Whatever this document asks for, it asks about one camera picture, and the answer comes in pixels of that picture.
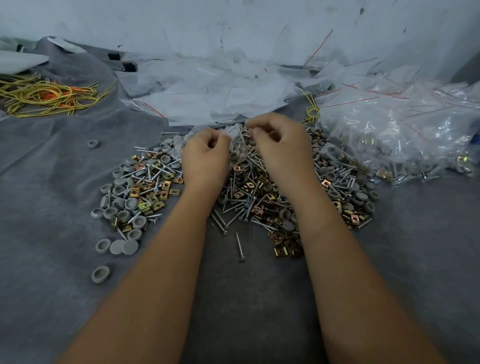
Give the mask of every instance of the person's left arm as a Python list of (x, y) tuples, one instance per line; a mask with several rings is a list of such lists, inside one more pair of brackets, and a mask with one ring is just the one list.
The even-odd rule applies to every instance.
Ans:
[(58, 364), (177, 363), (187, 335), (206, 219), (228, 172), (230, 138), (204, 129), (182, 153), (185, 190), (130, 272)]

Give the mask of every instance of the dark gray surface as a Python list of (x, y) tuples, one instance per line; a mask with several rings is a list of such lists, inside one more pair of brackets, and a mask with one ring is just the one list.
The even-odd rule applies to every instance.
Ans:
[[(60, 82), (86, 77), (108, 87), (114, 80), (92, 55), (65, 54), (49, 43), (40, 49), (53, 60), (43, 72)], [(99, 187), (113, 180), (132, 146), (154, 145), (168, 128), (124, 108), (122, 95), (115, 89), (72, 117), (0, 122), (0, 363), (51, 363), (138, 256), (97, 254), (95, 243), (112, 233), (105, 220), (89, 217)], [(304, 109), (286, 112), (295, 117)], [(101, 147), (88, 148), (92, 139)], [(452, 363), (480, 361), (478, 191), (478, 179), (456, 175), (383, 187), (375, 220), (356, 233)], [(139, 253), (159, 226), (150, 226)], [(182, 362), (324, 362), (304, 258), (276, 259), (260, 227), (235, 222), (230, 230), (222, 237), (207, 227)], [(242, 264), (234, 231), (247, 258)], [(96, 286), (90, 274), (103, 264), (114, 273)]]

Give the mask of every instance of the forearm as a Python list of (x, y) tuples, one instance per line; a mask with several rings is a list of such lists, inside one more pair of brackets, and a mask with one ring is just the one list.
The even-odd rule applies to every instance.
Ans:
[(184, 191), (169, 218), (60, 363), (177, 363), (211, 196)]
[(388, 291), (321, 185), (311, 184), (294, 208), (330, 362), (443, 363)]

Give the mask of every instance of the person's left hand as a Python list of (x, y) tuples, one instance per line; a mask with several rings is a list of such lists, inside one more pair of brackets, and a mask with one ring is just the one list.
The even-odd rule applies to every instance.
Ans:
[(185, 191), (216, 199), (228, 173), (230, 136), (205, 128), (187, 142), (181, 155)]

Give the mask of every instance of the person's right arm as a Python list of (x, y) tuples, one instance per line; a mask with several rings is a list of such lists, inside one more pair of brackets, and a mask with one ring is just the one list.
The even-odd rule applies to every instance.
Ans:
[(303, 125), (268, 113), (246, 126), (297, 214), (329, 361), (445, 363), (388, 291), (323, 190)]

